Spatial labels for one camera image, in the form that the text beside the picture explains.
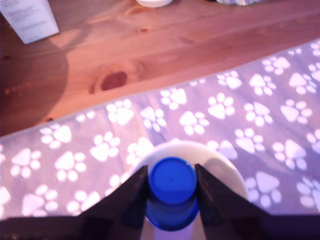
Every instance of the paw print fabric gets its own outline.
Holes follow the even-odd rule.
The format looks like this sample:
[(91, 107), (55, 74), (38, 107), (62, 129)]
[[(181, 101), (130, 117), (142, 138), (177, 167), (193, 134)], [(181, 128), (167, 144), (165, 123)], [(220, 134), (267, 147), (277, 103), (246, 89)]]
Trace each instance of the paw print fabric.
[(238, 169), (272, 214), (320, 214), (320, 39), (0, 139), (0, 218), (75, 216), (165, 142)]

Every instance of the wood grain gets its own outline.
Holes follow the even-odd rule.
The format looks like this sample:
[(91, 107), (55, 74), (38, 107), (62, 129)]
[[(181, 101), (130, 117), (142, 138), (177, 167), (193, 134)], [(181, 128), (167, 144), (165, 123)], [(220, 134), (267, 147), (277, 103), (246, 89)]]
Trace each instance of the wood grain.
[(24, 45), (1, 25), (1, 135), (188, 81), (320, 37), (320, 1), (247, 7), (50, 0), (60, 34)]

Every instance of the white paw print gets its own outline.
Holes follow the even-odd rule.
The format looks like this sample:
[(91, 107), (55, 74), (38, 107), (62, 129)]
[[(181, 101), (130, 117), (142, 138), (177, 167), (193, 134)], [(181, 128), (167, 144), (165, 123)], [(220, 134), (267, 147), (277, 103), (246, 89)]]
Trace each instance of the white paw print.
[(301, 48), (296, 48), (296, 49), (291, 49), (288, 51), (288, 54), (290, 54), (291, 56), (293, 55), (300, 55), (302, 53), (302, 49)]
[(218, 83), (222, 86), (228, 86), (231, 89), (237, 89), (242, 85), (236, 71), (226, 72), (223, 75), (217, 75)]
[(248, 122), (254, 121), (258, 127), (265, 125), (265, 122), (272, 124), (274, 121), (270, 116), (270, 110), (259, 102), (246, 103), (244, 109), (247, 111), (245, 118)]
[(120, 126), (126, 125), (134, 117), (134, 112), (130, 108), (131, 101), (129, 99), (108, 104), (106, 109), (110, 122), (118, 123)]
[(258, 96), (261, 96), (264, 93), (268, 96), (272, 96), (273, 90), (277, 88), (276, 85), (271, 82), (271, 77), (262, 77), (260, 74), (253, 75), (249, 84), (251, 87), (254, 87), (254, 92)]
[(86, 156), (82, 152), (73, 154), (71, 151), (65, 152), (55, 162), (54, 166), (58, 170), (56, 177), (63, 182), (67, 178), (75, 182), (78, 179), (78, 173), (86, 171), (87, 166), (83, 163)]
[(247, 128), (244, 132), (241, 129), (236, 129), (234, 133), (238, 137), (235, 140), (236, 144), (248, 153), (254, 154), (256, 151), (265, 151), (265, 147), (262, 145), (264, 138), (261, 135), (255, 135), (252, 128)]
[(315, 206), (320, 212), (320, 183), (316, 180), (311, 182), (306, 177), (303, 177), (302, 181), (296, 185), (297, 190), (302, 194), (300, 197), (301, 204), (306, 208)]
[(88, 111), (86, 114), (79, 114), (78, 116), (75, 117), (75, 119), (79, 122), (82, 123), (86, 120), (86, 117), (88, 119), (94, 119), (96, 116), (95, 111)]
[(47, 212), (54, 212), (58, 209), (56, 199), (58, 193), (49, 189), (47, 185), (41, 185), (35, 190), (35, 194), (27, 194), (22, 200), (22, 214), (24, 216), (43, 217)]
[(204, 84), (206, 82), (206, 79), (205, 78), (202, 78), (202, 79), (200, 79), (200, 80), (198, 80), (198, 81), (192, 81), (192, 82), (190, 82), (190, 85), (191, 86), (197, 86), (198, 85), (198, 83), (199, 84)]
[(276, 75), (281, 75), (284, 73), (284, 69), (290, 67), (290, 63), (283, 56), (271, 57), (269, 59), (263, 60), (262, 64), (267, 72), (274, 72)]
[(204, 126), (209, 125), (209, 121), (205, 119), (205, 115), (202, 112), (196, 112), (193, 114), (191, 111), (186, 111), (179, 120), (180, 124), (184, 126), (184, 131), (188, 135), (204, 134)]
[(317, 62), (315, 65), (310, 64), (308, 67), (309, 67), (309, 70), (311, 71), (311, 76), (315, 80), (320, 82), (320, 62)]
[(312, 110), (307, 108), (305, 101), (298, 101), (295, 104), (295, 101), (288, 99), (280, 109), (285, 118), (291, 123), (297, 121), (300, 124), (307, 124), (307, 118), (312, 115)]
[(110, 180), (109, 180), (109, 184), (111, 186), (111, 188), (108, 188), (104, 195), (107, 197), (110, 194), (112, 194), (121, 184), (123, 184), (125, 181), (128, 180), (129, 178), (129, 173), (124, 173), (121, 177), (117, 174), (114, 174), (111, 176)]
[(220, 145), (216, 141), (208, 141), (207, 145), (210, 149), (217, 150), (229, 160), (234, 160), (238, 157), (234, 146), (228, 140), (223, 140)]
[(285, 163), (288, 168), (294, 170), (297, 166), (300, 170), (307, 169), (307, 163), (304, 160), (307, 155), (306, 151), (291, 139), (285, 141), (284, 145), (280, 142), (275, 142), (272, 148), (275, 151), (275, 159)]
[(290, 78), (289, 85), (294, 87), (296, 92), (304, 95), (308, 92), (315, 94), (317, 85), (312, 81), (311, 77), (307, 74), (299, 74), (295, 72)]
[(71, 141), (71, 131), (66, 125), (60, 126), (59, 124), (52, 125), (40, 129), (40, 133), (43, 134), (41, 141), (44, 144), (49, 144), (51, 149), (57, 149), (61, 143), (69, 143)]
[(5, 205), (10, 202), (11, 195), (4, 186), (0, 186), (0, 220), (5, 213)]
[(306, 139), (312, 144), (312, 149), (320, 154), (320, 129), (314, 131), (314, 134), (308, 133)]
[(245, 185), (249, 192), (249, 200), (255, 202), (260, 199), (260, 204), (264, 208), (270, 207), (272, 202), (278, 204), (282, 200), (281, 193), (277, 189), (280, 185), (279, 180), (265, 172), (258, 171), (255, 178), (249, 177), (245, 180)]
[(32, 151), (24, 148), (18, 152), (12, 159), (13, 166), (10, 170), (12, 176), (16, 177), (21, 174), (25, 179), (31, 176), (31, 169), (38, 170), (40, 168), (39, 158), (40, 151)]
[(93, 142), (95, 146), (90, 149), (90, 153), (99, 162), (105, 162), (108, 157), (114, 158), (119, 153), (120, 138), (114, 137), (110, 131), (106, 132), (104, 136), (96, 135)]
[(320, 40), (310, 44), (313, 55), (320, 56)]
[(140, 137), (138, 143), (131, 143), (128, 146), (128, 157), (126, 163), (128, 165), (136, 165), (146, 155), (154, 150), (154, 145), (145, 137)]
[(83, 190), (76, 191), (74, 194), (75, 200), (70, 201), (66, 205), (66, 209), (73, 216), (77, 216), (85, 210), (91, 208), (93, 205), (100, 201), (98, 192), (93, 191), (89, 195)]
[(160, 127), (167, 125), (164, 120), (164, 111), (157, 109), (154, 111), (152, 107), (147, 107), (140, 113), (144, 118), (143, 124), (147, 129), (153, 128), (156, 132), (160, 132)]
[(218, 93), (216, 98), (211, 96), (208, 100), (210, 115), (216, 117), (217, 119), (225, 119), (226, 115), (231, 116), (235, 114), (235, 108), (232, 106), (234, 104), (234, 99), (230, 96), (226, 97), (222, 92)]
[(187, 103), (186, 92), (182, 88), (162, 90), (160, 94), (162, 96), (161, 102), (164, 105), (168, 105), (171, 110), (176, 110), (179, 108), (179, 105), (184, 105)]
[(0, 144), (0, 164), (6, 160), (6, 156), (2, 154), (4, 148), (2, 147), (2, 145)]

